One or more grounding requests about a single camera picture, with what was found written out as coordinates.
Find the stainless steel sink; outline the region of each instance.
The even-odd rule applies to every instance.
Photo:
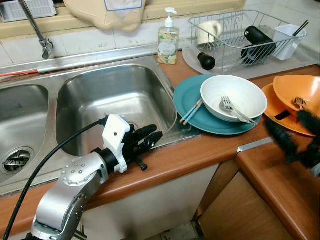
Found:
[[[38,85],[0,90],[0,182],[16,175],[40,151],[49,94]]]
[[[165,134],[177,119],[168,90],[152,70],[141,65],[122,65],[78,75],[62,87],[58,96],[57,141],[61,143],[109,114],[121,115],[135,129],[156,124]],[[96,147],[102,148],[102,132],[103,126],[90,129],[63,150],[83,156]]]
[[[21,190],[35,167],[77,130],[109,114],[136,129],[156,124],[156,148],[198,136],[179,124],[173,87],[153,57],[107,63],[0,85],[0,196]],[[74,156],[103,147],[96,126],[58,151],[33,185],[60,176]]]

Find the red hose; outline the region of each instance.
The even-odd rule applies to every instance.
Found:
[[[7,76],[15,76],[15,75],[23,75],[23,74],[37,74],[37,73],[38,73],[38,70],[11,72],[11,73],[0,74],[0,78],[7,77]]]

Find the teal plate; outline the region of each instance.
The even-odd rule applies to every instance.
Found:
[[[174,91],[173,102],[180,116],[184,116],[201,98],[202,83],[214,75],[199,75],[184,80]],[[261,116],[254,119],[260,122]],[[189,121],[197,129],[212,134],[236,135],[245,133],[255,126],[241,122],[227,122],[213,116],[203,104]]]

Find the white bowl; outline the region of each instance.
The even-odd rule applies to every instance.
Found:
[[[224,96],[228,96],[233,105],[251,119],[262,115],[268,106],[264,92],[241,77],[217,75],[207,79],[201,86],[203,103],[211,114],[227,122],[240,122],[231,111],[220,106],[221,97]]]

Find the tiled backsplash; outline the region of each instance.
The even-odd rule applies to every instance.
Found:
[[[308,37],[303,43],[320,53],[320,3],[314,0],[247,0],[245,8],[295,25],[301,25],[308,19]],[[174,20],[175,26],[180,28],[180,38],[190,35],[188,19],[189,17],[180,17]],[[70,56],[156,43],[158,29],[163,25],[163,20],[144,23],[132,33],[101,31],[94,27],[78,32],[57,33],[49,37],[54,45],[52,56]],[[0,67],[38,61],[42,59],[41,55],[42,48],[35,36],[0,40]]]
[[[306,20],[308,36],[303,44],[320,53],[320,2],[314,0],[247,0],[246,9],[257,10],[300,26]]]
[[[189,17],[174,20],[175,26],[180,28],[181,38],[187,38],[190,35],[188,20]],[[144,23],[132,33],[118,30],[102,31],[90,27],[82,31],[62,33],[48,38],[53,43],[52,57],[63,57],[156,43],[158,29],[163,25],[164,20]],[[35,36],[0,40],[0,67],[38,61],[42,59],[41,56],[42,47]]]
[[[314,0],[278,0],[271,15],[297,26],[309,20],[309,25],[305,27],[308,36],[303,40],[303,43],[320,53],[320,2]]]

